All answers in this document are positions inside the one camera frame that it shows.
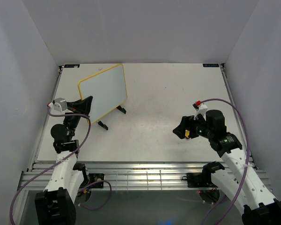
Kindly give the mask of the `yellow framed small whiteboard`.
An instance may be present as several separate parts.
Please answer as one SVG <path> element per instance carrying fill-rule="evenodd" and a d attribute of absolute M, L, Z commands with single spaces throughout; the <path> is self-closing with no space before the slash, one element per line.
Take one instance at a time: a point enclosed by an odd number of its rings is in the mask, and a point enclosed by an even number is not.
<path fill-rule="evenodd" d="M 117 64 L 78 82 L 82 100 L 92 96 L 89 113 L 92 122 L 123 104 L 127 100 L 126 78 L 123 64 Z"/>

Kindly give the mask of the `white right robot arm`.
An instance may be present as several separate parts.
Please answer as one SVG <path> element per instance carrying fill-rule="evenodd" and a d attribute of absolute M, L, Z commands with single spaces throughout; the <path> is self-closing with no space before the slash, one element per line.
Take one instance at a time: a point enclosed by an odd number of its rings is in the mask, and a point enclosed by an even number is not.
<path fill-rule="evenodd" d="M 252 166 L 238 138 L 227 131 L 225 118 L 219 110 L 203 116 L 183 116 L 173 129 L 180 139 L 204 137 L 225 164 L 214 161 L 202 172 L 187 175 L 192 184 L 217 186 L 239 210 L 245 225 L 281 225 L 281 201 L 264 185 Z"/>

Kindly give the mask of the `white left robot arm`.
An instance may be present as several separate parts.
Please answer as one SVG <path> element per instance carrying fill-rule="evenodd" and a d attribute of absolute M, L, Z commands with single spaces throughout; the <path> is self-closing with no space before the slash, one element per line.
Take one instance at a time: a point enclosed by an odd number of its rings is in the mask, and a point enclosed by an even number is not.
<path fill-rule="evenodd" d="M 61 124 L 51 128 L 57 165 L 43 192 L 36 194 L 35 207 L 40 225 L 73 225 L 76 222 L 75 199 L 79 188 L 90 182 L 85 164 L 79 163 L 79 141 L 73 139 L 81 118 L 89 118 L 93 97 L 68 102 L 53 100 L 48 106 L 65 114 Z"/>

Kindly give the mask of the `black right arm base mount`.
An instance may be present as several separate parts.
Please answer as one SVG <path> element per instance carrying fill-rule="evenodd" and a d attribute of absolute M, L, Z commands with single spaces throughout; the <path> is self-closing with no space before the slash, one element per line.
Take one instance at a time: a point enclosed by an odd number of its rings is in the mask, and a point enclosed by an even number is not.
<path fill-rule="evenodd" d="M 211 188 L 214 184 L 211 182 L 211 178 L 205 176 L 200 172 L 189 172 L 182 176 L 182 181 L 186 181 L 188 188 Z"/>

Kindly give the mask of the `black yellow whiteboard eraser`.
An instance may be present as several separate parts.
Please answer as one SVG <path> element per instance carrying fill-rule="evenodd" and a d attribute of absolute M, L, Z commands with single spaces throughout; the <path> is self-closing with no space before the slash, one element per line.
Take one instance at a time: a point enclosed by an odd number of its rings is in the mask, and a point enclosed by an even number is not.
<path fill-rule="evenodd" d="M 189 130 L 186 130 L 186 131 L 185 131 L 185 138 L 186 138 L 186 139 L 189 139 L 189 138 L 190 138 L 190 131 L 189 131 Z"/>

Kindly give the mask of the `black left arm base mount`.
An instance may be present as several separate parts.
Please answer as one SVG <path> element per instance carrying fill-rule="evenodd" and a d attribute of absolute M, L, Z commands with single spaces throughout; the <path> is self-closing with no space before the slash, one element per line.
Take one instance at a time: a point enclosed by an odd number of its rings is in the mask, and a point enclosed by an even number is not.
<path fill-rule="evenodd" d="M 97 182 L 97 181 L 104 180 L 104 177 L 105 177 L 104 173 L 90 173 L 89 174 L 89 184 Z M 88 187 L 88 189 L 103 188 L 103 187 L 104 187 L 104 183 L 100 182 L 100 183 L 96 183 L 96 184 Z"/>

